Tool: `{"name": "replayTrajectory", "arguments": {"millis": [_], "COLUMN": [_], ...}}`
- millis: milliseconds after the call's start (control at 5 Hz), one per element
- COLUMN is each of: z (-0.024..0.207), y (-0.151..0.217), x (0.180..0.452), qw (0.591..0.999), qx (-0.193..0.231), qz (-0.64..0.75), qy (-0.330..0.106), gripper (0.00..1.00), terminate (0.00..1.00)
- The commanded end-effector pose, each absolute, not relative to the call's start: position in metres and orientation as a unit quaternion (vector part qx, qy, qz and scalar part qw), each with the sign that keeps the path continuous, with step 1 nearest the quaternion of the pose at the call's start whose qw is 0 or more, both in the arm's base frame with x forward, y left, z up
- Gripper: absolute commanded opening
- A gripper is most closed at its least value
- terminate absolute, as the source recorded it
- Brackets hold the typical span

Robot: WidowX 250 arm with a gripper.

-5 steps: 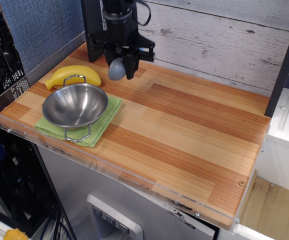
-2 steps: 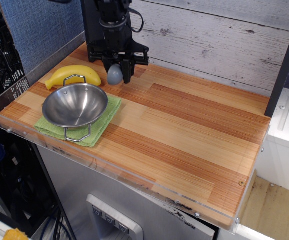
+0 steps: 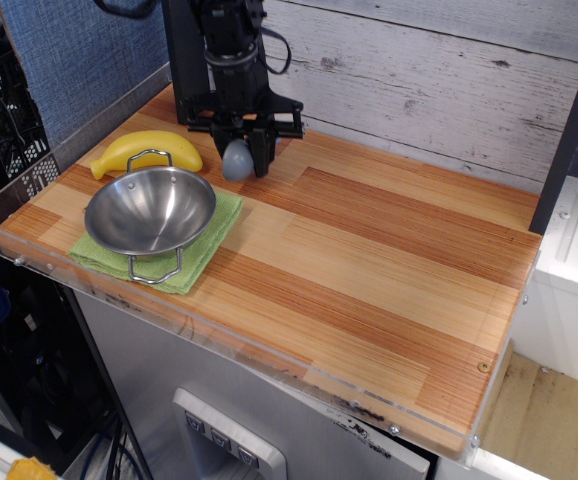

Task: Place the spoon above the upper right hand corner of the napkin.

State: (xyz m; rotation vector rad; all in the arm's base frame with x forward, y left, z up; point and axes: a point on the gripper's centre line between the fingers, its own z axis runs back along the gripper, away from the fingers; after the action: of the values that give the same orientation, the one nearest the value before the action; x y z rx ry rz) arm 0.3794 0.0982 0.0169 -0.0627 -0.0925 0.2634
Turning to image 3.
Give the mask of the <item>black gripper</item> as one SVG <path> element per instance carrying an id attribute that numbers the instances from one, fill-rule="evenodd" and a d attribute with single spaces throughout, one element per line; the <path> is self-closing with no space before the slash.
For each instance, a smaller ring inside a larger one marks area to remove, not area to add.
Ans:
<path id="1" fill-rule="evenodd" d="M 303 104 L 271 90 L 262 52 L 207 52 L 205 60 L 214 87 L 183 100 L 189 129 L 210 131 L 220 158 L 232 142 L 247 135 L 255 176 L 265 177 L 275 158 L 277 137 L 304 135 Z"/>

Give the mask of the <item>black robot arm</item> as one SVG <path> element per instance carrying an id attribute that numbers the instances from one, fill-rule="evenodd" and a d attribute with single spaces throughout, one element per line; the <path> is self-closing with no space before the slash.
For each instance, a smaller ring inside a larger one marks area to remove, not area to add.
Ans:
<path id="1" fill-rule="evenodd" d="M 303 103 L 275 93 L 269 84 L 271 74 L 286 73 L 292 55 L 282 69 L 272 68 L 263 37 L 287 40 L 263 26 L 267 12 L 261 1 L 201 1 L 194 14 L 213 85 L 183 100 L 188 126 L 211 135 L 226 180 L 262 178 L 277 141 L 304 136 Z"/>

